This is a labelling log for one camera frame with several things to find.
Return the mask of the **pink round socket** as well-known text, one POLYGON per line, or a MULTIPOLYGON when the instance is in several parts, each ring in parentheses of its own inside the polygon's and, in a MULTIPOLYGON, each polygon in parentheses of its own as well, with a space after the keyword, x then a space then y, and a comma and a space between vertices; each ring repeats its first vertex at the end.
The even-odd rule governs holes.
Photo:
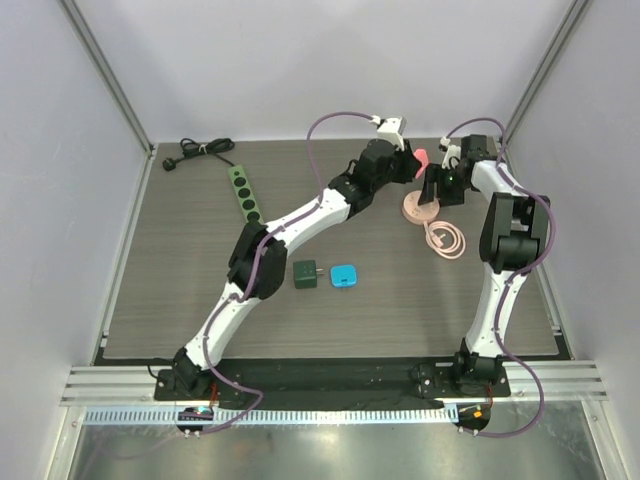
POLYGON ((414 225, 423 225, 433 222, 440 211, 440 204, 437 199, 420 205, 421 192, 414 190, 408 193, 402 203, 403 216, 414 225))

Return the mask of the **pink plug adapter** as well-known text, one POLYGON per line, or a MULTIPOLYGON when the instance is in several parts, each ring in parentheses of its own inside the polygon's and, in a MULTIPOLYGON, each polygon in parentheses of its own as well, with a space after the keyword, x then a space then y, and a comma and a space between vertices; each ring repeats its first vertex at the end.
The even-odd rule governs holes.
POLYGON ((425 170, 427 169, 430 160, 429 160, 429 156, 426 152, 425 149, 416 149, 413 152, 414 158, 419 162, 420 166, 414 176, 415 179, 418 179, 421 175, 424 174, 425 170))

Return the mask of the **blue plug adapter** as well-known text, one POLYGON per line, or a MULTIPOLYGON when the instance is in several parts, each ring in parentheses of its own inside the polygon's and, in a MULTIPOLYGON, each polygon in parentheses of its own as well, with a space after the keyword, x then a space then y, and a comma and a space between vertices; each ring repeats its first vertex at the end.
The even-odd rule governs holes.
POLYGON ((352 288, 358 282, 357 271, 354 265, 336 265, 330 269, 331 285, 336 289, 352 288))

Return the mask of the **dark green cube plug adapter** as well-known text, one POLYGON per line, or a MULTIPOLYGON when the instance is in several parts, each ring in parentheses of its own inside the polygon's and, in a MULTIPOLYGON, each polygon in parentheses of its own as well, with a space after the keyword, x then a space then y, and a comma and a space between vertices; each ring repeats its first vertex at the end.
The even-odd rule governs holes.
POLYGON ((324 274, 324 270, 317 266, 315 260, 295 261, 292 272, 294 287, 298 290, 316 288, 319 277, 324 274))

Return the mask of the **green power strip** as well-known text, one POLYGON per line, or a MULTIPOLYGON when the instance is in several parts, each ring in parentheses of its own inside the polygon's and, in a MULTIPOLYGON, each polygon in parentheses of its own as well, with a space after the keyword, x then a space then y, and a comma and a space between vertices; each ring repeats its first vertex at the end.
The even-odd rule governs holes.
POLYGON ((243 166, 235 165, 229 167, 228 175, 244 220, 246 222, 252 220, 261 222, 263 216, 257 205, 253 188, 243 166))

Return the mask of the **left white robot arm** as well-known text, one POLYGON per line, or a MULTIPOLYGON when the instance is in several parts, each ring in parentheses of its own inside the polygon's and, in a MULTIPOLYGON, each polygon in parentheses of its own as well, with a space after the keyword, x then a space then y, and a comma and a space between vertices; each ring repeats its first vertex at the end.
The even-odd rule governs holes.
POLYGON ((427 165, 425 151, 413 151, 408 142, 400 147, 374 139, 307 204, 266 224, 249 221, 231 254, 218 302, 172 360, 174 387, 193 400, 205 397, 212 387, 213 369, 238 327, 282 286, 290 254, 366 209, 384 186, 412 182, 427 165))

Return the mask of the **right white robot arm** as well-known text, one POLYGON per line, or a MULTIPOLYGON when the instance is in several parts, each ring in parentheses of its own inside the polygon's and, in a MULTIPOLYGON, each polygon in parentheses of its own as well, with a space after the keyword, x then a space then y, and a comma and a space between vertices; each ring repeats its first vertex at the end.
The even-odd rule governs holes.
POLYGON ((420 205, 458 206, 473 190, 488 201, 479 239, 484 280, 475 318, 452 365, 436 378, 466 396, 487 392, 503 380, 503 363, 514 357, 504 340, 511 312, 555 238, 549 199, 526 190, 503 156, 489 153, 487 143, 484 135, 468 135, 459 144, 441 138, 444 157, 427 167, 418 200, 420 205))

